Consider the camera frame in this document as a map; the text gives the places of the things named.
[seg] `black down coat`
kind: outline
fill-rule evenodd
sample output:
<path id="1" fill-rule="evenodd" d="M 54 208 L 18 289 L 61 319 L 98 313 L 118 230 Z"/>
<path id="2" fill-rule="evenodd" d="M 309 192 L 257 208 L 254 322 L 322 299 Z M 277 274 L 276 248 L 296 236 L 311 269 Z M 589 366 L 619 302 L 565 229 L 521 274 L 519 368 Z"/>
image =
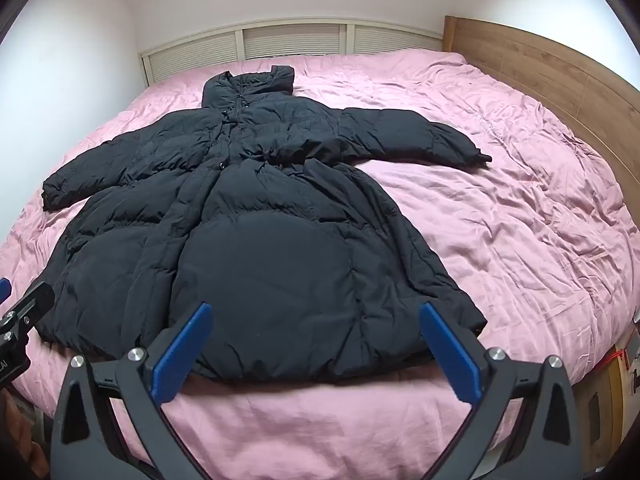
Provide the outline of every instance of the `black down coat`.
<path id="1" fill-rule="evenodd" d="M 214 329 L 194 371 L 224 381 L 335 381 L 421 364 L 418 310 L 485 319 L 355 160 L 490 161 L 407 110 L 333 110 L 293 97 L 294 72 L 210 79 L 172 112 L 79 155 L 44 209 L 90 197 L 39 279 L 45 340 L 121 357 L 203 301 Z"/>

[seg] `silver screw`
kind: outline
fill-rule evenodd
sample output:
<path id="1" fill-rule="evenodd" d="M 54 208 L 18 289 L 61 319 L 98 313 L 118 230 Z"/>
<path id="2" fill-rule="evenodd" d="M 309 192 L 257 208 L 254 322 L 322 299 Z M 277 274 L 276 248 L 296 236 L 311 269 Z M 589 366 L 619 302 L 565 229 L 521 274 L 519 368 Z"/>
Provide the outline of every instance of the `silver screw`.
<path id="1" fill-rule="evenodd" d="M 81 355 L 77 355 L 73 359 L 71 359 L 71 367 L 72 368 L 79 368 L 83 364 L 84 364 L 84 357 L 82 357 Z"/>
<path id="2" fill-rule="evenodd" d="M 562 359 L 557 355 L 549 356 L 548 361 L 552 368 L 562 368 Z"/>
<path id="3" fill-rule="evenodd" d="M 507 354 L 502 348 L 494 346 L 493 348 L 489 348 L 489 357 L 494 361 L 503 361 L 504 358 L 507 357 Z"/>
<path id="4" fill-rule="evenodd" d="M 133 350 L 129 350 L 127 354 L 129 361 L 140 361 L 144 356 L 145 351 L 142 348 L 134 348 Z"/>

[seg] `wrinkled pink fabric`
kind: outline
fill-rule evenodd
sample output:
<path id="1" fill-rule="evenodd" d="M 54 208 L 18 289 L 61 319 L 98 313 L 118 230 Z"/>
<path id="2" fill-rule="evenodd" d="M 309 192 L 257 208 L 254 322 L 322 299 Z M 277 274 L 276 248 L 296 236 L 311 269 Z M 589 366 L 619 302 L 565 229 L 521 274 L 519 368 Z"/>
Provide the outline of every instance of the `wrinkled pink fabric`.
<path id="1" fill-rule="evenodd" d="M 465 132 L 487 169 L 365 162 L 486 318 L 481 341 L 517 359 L 562 356 L 572 381 L 599 361 L 638 304 L 640 237 L 604 160 L 539 102 L 457 54 L 256 59 L 184 72 L 147 89 L 67 153 L 63 162 L 165 113 L 200 104 L 202 86 L 233 74 L 296 69 L 297 95 L 331 107 L 408 108 Z M 21 297 L 45 267 L 79 203 L 42 211 L 38 190 L 0 250 L 0 275 Z M 33 364 L 16 381 L 51 414 L 68 353 L 31 336 Z M 118 416 L 134 451 L 130 422 Z M 436 365 L 330 386 L 231 388 L 190 376 L 164 405 L 213 478 L 407 478 L 434 462 L 465 418 Z M 513 421 L 505 417 L 500 437 Z"/>

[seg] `jacket hood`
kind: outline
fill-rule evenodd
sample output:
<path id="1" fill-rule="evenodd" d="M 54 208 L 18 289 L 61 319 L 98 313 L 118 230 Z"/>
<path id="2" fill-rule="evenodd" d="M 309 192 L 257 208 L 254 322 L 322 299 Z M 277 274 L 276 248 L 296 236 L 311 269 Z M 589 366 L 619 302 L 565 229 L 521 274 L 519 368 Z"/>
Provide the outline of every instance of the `jacket hood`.
<path id="1" fill-rule="evenodd" d="M 290 66 L 272 66 L 270 72 L 231 75 L 226 71 L 209 79 L 202 91 L 202 108 L 229 109 L 238 98 L 246 102 L 261 100 L 270 94 L 293 94 L 294 70 Z"/>

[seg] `blue gripper pad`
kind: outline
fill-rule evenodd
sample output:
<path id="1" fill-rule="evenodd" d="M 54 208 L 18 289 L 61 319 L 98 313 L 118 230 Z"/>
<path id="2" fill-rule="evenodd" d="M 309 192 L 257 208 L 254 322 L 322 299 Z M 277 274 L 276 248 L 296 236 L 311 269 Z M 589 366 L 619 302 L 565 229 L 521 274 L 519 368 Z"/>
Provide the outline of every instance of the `blue gripper pad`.
<path id="1" fill-rule="evenodd" d="M 11 295 L 11 283 L 8 279 L 2 278 L 0 280 L 0 303 L 6 300 Z"/>
<path id="2" fill-rule="evenodd" d="M 477 404 L 482 397 L 480 370 L 431 303 L 420 308 L 420 332 L 458 399 Z"/>
<path id="3" fill-rule="evenodd" d="M 157 404 L 174 400 L 213 327 L 210 304 L 200 305 L 154 367 L 151 397 Z"/>

